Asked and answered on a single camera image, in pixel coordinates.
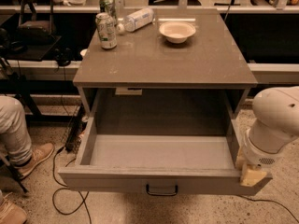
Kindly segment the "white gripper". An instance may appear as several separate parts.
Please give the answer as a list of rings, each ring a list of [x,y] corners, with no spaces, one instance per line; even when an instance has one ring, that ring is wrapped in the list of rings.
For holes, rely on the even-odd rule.
[[[241,172],[240,185],[253,187],[262,181],[270,168],[282,157],[285,135],[282,132],[254,132],[248,129],[244,136],[244,145],[238,150],[235,168]]]

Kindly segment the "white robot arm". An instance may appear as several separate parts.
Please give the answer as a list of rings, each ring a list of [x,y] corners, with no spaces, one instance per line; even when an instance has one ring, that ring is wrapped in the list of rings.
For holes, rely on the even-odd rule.
[[[299,138],[299,87],[262,90],[255,95],[252,110],[255,121],[244,133],[235,162],[244,187],[262,181],[266,169],[281,159],[284,147]]]

